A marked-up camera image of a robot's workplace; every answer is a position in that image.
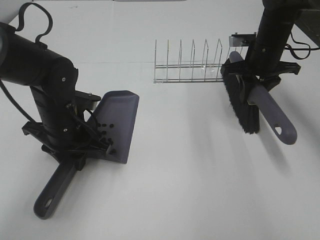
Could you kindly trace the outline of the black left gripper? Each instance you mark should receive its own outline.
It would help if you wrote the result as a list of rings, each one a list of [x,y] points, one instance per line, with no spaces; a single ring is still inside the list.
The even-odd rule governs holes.
[[[42,143],[42,151],[50,154],[59,163],[63,157],[74,159],[75,169],[81,171],[85,166],[87,158],[102,158],[110,151],[112,141],[107,141],[101,137],[95,129],[87,132],[86,125],[81,126],[78,133],[80,141],[68,142],[65,137],[59,137],[47,131],[42,123],[28,121],[23,127],[24,135],[31,135]]]

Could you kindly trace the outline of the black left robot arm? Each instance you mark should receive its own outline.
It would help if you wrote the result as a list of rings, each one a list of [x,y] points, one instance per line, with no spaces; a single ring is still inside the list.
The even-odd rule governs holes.
[[[84,157],[106,154],[110,144],[95,126],[84,119],[101,97],[76,90],[79,71],[68,58],[41,42],[19,36],[17,30],[0,24],[0,80],[30,88],[41,121],[26,115],[25,135],[42,143],[42,150],[59,155]]]

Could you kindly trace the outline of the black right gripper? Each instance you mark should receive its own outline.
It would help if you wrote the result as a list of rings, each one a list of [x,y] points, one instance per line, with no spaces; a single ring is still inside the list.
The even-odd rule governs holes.
[[[249,66],[245,60],[231,62],[228,58],[220,73],[232,105],[242,105],[248,100],[251,90],[262,84],[268,91],[278,85],[281,74],[298,75],[301,66],[296,62],[280,61],[272,70],[258,70]]]

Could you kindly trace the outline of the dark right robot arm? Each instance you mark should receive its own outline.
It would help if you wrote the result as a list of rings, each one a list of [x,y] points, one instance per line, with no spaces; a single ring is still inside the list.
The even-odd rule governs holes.
[[[258,31],[251,39],[245,38],[248,49],[242,58],[237,51],[229,54],[222,65],[223,83],[234,106],[247,104],[249,94],[257,84],[267,91],[277,86],[281,74],[295,74],[300,66],[281,61],[285,50],[296,60],[298,51],[317,51],[299,43],[300,48],[288,44],[292,29],[298,26],[316,45],[320,44],[320,2],[318,0],[265,0]]]

